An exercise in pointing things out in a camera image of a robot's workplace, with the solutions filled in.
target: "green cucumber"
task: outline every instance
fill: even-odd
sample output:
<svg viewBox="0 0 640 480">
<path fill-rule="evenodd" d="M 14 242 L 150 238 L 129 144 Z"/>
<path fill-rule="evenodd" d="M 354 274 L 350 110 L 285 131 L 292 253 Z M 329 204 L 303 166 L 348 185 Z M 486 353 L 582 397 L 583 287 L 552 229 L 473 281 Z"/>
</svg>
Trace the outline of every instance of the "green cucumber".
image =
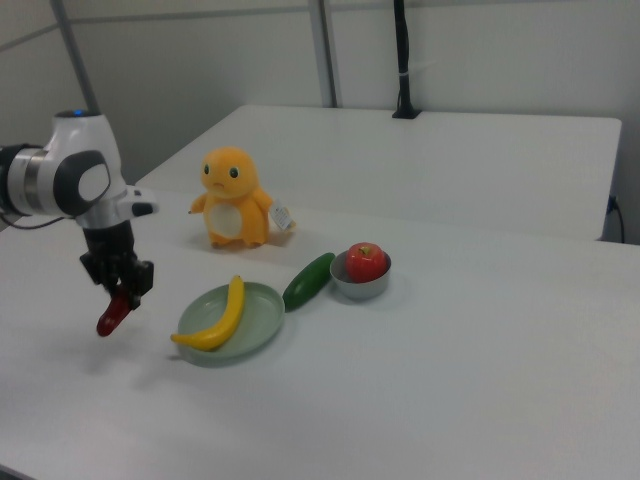
<svg viewBox="0 0 640 480">
<path fill-rule="evenodd" d="M 296 275 L 282 294 L 285 312 L 301 307 L 322 290 L 331 279 L 329 268 L 334 258 L 333 253 L 320 255 Z"/>
</svg>

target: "silver bowl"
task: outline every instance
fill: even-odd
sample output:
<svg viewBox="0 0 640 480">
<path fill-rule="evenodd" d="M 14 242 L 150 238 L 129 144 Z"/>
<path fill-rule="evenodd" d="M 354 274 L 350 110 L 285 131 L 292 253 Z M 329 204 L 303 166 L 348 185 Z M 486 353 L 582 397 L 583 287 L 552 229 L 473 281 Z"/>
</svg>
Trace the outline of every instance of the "silver bowl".
<svg viewBox="0 0 640 480">
<path fill-rule="evenodd" d="M 387 271 L 384 274 L 370 282 L 356 283 L 349 278 L 345 267 L 347 252 L 342 252 L 331 262 L 330 272 L 333 282 L 337 285 L 338 290 L 352 300 L 366 300 L 373 298 L 384 292 L 389 285 L 389 277 L 391 276 L 391 257 L 386 253 Z"/>
</svg>

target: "red apple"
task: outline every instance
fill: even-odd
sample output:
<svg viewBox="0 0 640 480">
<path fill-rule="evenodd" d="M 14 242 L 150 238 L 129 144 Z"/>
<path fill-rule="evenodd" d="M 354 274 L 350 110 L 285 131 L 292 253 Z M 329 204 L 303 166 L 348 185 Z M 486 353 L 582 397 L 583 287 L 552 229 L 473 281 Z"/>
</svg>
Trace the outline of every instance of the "red apple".
<svg viewBox="0 0 640 480">
<path fill-rule="evenodd" d="M 354 282 L 371 282 L 387 271 L 387 257 L 375 243 L 356 243 L 347 251 L 345 268 Z"/>
</svg>

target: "yellow banana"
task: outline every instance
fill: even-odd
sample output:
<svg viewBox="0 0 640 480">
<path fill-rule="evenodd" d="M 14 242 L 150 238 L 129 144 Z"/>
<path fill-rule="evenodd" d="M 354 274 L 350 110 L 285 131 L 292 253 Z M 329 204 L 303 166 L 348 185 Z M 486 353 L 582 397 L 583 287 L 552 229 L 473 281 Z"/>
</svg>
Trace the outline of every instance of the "yellow banana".
<svg viewBox="0 0 640 480">
<path fill-rule="evenodd" d="M 238 328 L 242 310 L 244 309 L 244 282 L 236 275 L 229 283 L 227 306 L 213 326 L 190 335 L 174 333 L 171 340 L 181 345 L 187 345 L 197 350 L 209 351 L 219 347 L 231 338 Z"/>
</svg>

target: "green plate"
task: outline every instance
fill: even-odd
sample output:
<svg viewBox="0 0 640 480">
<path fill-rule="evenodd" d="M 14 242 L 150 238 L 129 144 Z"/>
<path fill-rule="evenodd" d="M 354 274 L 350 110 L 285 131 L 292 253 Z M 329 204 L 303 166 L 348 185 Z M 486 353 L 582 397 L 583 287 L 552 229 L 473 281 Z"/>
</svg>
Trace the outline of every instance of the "green plate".
<svg viewBox="0 0 640 480">
<path fill-rule="evenodd" d="M 219 365 L 253 352 L 278 332 L 284 320 L 282 297 L 261 283 L 245 282 L 244 287 L 244 310 L 233 336 L 210 352 L 177 345 L 182 358 L 200 367 Z M 195 333 L 217 322 L 227 306 L 228 291 L 229 285 L 223 285 L 195 299 L 180 317 L 178 333 Z"/>
</svg>

